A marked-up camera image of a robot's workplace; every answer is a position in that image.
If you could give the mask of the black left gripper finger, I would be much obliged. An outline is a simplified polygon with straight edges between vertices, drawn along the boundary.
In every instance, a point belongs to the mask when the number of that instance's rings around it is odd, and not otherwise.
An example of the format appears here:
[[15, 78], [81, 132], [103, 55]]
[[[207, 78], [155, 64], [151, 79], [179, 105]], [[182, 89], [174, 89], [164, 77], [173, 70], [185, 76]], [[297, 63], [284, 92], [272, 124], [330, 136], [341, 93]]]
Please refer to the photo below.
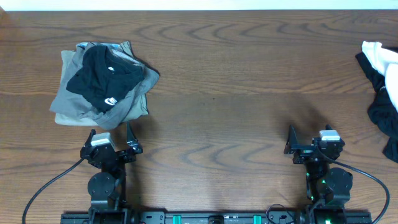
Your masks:
[[88, 136], [87, 140], [85, 141], [85, 143], [84, 143], [84, 145], [83, 145], [84, 148], [91, 147], [91, 141], [92, 141], [93, 136], [94, 136], [95, 134], [96, 134], [96, 130], [95, 130], [95, 129], [92, 129], [92, 130], [90, 131], [90, 133], [89, 133], [89, 136]]
[[143, 153], [143, 148], [138, 139], [135, 137], [129, 122], [126, 123], [126, 142], [134, 154]]

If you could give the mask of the white t-shirt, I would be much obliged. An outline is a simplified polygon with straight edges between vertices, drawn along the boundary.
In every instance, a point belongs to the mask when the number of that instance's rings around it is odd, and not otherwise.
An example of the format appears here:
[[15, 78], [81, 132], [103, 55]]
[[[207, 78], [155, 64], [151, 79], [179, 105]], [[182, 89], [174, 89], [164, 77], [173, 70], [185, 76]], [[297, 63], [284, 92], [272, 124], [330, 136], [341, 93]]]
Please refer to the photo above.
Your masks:
[[361, 49], [372, 68], [384, 76], [387, 93], [397, 110], [397, 53], [382, 48], [380, 42], [364, 41]]

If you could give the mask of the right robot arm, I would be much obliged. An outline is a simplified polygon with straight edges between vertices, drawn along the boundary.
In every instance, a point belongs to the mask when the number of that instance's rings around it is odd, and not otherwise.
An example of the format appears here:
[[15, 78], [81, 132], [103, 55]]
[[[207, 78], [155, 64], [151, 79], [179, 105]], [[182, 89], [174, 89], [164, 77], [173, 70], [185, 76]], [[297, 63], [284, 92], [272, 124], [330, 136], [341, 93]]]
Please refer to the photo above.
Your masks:
[[294, 222], [314, 224], [347, 224], [345, 203], [350, 200], [353, 175], [342, 168], [331, 168], [339, 158], [345, 142], [329, 125], [309, 145], [299, 144], [292, 125], [289, 126], [284, 154], [293, 155], [294, 164], [306, 170], [307, 198], [312, 201], [296, 213]]

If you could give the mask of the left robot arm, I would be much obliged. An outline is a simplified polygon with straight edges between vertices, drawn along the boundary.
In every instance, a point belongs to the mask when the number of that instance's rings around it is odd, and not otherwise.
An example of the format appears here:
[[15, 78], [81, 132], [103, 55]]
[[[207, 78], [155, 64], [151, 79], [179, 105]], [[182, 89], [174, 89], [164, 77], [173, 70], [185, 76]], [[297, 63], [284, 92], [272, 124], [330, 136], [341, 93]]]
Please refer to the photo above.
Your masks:
[[101, 170], [88, 182], [91, 207], [86, 223], [140, 222], [139, 215], [127, 207], [126, 200], [126, 164], [134, 162], [136, 156], [143, 153], [129, 123], [126, 124], [126, 142], [127, 149], [116, 151], [110, 133], [97, 134], [93, 129], [80, 151], [82, 159]]

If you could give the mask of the black crumpled garment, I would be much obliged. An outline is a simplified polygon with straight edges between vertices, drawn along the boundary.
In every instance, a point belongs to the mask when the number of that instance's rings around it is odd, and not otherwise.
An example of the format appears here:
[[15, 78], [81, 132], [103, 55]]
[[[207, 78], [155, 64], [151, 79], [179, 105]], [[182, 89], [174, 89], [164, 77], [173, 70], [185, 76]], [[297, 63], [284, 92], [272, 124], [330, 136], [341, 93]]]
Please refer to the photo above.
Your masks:
[[397, 110], [393, 106], [386, 86], [385, 78], [374, 69], [364, 53], [355, 55], [366, 78], [373, 85], [376, 96], [368, 108], [369, 119], [387, 136], [389, 140], [383, 154], [397, 162]]

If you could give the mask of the black Nike t-shirt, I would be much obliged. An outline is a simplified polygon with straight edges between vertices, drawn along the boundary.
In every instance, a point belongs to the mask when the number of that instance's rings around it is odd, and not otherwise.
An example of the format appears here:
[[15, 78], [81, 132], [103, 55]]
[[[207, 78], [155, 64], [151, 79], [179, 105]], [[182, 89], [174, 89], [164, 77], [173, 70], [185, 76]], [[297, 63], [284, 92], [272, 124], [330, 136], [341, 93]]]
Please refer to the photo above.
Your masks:
[[82, 68], [68, 81], [66, 89], [105, 113], [143, 79], [142, 65], [114, 55], [106, 46], [96, 45], [84, 53]]

